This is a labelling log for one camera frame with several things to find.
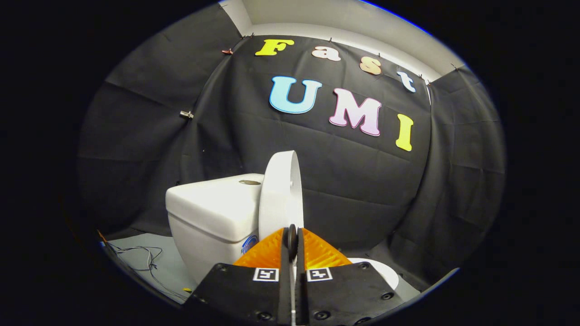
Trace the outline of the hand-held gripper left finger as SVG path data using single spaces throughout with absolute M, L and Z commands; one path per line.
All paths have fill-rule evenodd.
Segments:
M 293 324 L 293 227 L 274 233 L 276 268 L 215 264 L 186 301 L 203 326 Z

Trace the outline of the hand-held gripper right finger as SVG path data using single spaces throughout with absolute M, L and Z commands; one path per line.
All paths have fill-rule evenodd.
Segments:
M 296 272 L 297 326 L 359 326 L 404 303 L 371 262 L 348 262 L 305 228 L 297 231 Z

